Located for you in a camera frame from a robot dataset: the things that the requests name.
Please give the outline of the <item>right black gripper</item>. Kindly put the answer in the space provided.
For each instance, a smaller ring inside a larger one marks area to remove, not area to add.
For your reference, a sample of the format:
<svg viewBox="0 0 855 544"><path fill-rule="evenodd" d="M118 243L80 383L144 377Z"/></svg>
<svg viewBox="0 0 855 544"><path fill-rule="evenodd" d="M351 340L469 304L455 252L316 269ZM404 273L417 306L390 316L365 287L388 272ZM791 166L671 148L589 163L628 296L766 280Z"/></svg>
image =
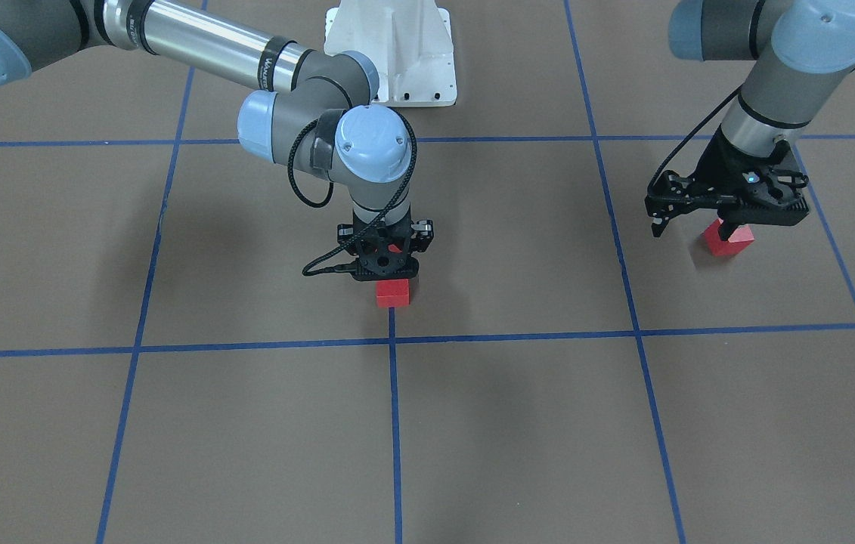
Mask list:
<svg viewBox="0 0 855 544"><path fill-rule="evenodd" d="M381 220L368 227L355 216L350 224L337 227L337 243L362 261L406 261L414 252L425 252L433 238L433 221L415 221L410 212L392 224Z"/></svg>

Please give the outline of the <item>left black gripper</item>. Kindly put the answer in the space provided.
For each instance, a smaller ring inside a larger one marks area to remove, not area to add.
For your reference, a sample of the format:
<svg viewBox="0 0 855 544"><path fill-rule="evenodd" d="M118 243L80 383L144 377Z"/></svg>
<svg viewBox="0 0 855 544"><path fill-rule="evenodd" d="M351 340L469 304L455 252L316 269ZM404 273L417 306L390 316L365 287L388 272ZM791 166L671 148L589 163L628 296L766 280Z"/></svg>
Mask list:
<svg viewBox="0 0 855 544"><path fill-rule="evenodd" d="M797 199L799 189L792 180L780 181L781 162L790 152L786 141L777 141L767 157L755 157L732 145L723 134L715 134L691 173L691 195L729 195L740 199ZM720 219L717 235L730 244L738 224Z"/></svg>

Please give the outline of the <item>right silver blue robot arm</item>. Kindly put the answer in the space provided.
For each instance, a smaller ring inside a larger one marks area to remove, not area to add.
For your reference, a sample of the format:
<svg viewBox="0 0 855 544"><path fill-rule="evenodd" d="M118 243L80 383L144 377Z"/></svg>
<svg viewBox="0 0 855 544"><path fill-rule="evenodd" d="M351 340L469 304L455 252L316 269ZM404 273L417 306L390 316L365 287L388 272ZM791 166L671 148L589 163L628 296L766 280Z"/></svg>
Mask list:
<svg viewBox="0 0 855 544"><path fill-rule="evenodd" d="M237 118L248 152L341 184L352 221L337 252L354 261L334 272L407 274L434 237L410 216L417 141L405 118L376 104L379 73L358 51L313 51L287 37L175 1L0 1L0 86L109 45L169 58L251 89Z"/></svg>

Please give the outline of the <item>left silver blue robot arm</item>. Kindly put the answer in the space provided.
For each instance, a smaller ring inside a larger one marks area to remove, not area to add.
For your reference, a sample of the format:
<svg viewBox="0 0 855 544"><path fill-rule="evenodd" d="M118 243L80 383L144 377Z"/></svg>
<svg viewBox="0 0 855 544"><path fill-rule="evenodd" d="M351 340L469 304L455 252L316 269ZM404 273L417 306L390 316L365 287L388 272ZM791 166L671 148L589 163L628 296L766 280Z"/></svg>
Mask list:
<svg viewBox="0 0 855 544"><path fill-rule="evenodd" d="M855 1L682 1L668 27L684 60L751 60L690 175L659 168L647 196L652 231L708 208L708 242L725 246L749 224L794 226L810 213L793 146L855 71Z"/></svg>

